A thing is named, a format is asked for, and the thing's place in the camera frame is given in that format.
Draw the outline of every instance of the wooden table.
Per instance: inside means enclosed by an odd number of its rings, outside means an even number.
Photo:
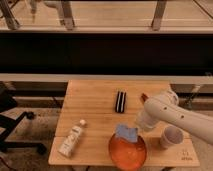
[[[116,125],[124,123],[129,127],[136,127],[136,114],[143,107],[140,101],[141,93],[152,96],[168,89],[169,83],[163,81],[71,80],[58,120],[49,164],[114,166],[108,154],[108,142]],[[118,91],[127,93],[124,114],[114,111]],[[57,150],[71,127],[80,119],[87,121],[87,128],[73,156],[66,158]],[[168,150],[160,147],[159,137],[166,126],[168,124],[159,122],[153,131],[140,132],[148,151],[144,166],[199,166],[193,144],[186,132],[180,145]]]

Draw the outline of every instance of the white bottle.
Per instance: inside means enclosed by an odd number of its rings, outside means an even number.
[[[85,124],[86,121],[82,119],[77,125],[72,127],[69,136],[64,140],[64,142],[62,143],[62,145],[58,150],[61,154],[63,154],[66,157],[71,156],[71,153],[75,148],[75,144],[77,143],[80,135],[84,131]]]

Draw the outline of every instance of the chair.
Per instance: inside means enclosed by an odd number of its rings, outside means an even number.
[[[5,93],[5,91],[1,91],[0,112],[6,111],[15,106],[17,106],[16,101],[7,93]],[[35,147],[37,148],[37,152],[39,154],[44,154],[46,152],[46,147],[42,143],[5,141],[24,117],[27,119],[34,119],[35,115],[33,112],[23,112],[17,119],[12,119],[0,114],[0,127],[5,128],[5,130],[0,134],[0,151],[7,152],[8,148]]]

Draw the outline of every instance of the bottle cap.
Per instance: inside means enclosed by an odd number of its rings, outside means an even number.
[[[86,125],[86,121],[85,121],[84,119],[81,119],[81,120],[80,120],[80,124],[81,124],[82,126],[84,126],[84,125]]]

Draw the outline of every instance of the paper cup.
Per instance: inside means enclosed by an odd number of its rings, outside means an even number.
[[[167,149],[173,145],[180,144],[182,141],[183,132],[175,126],[168,126],[161,135],[160,145]]]

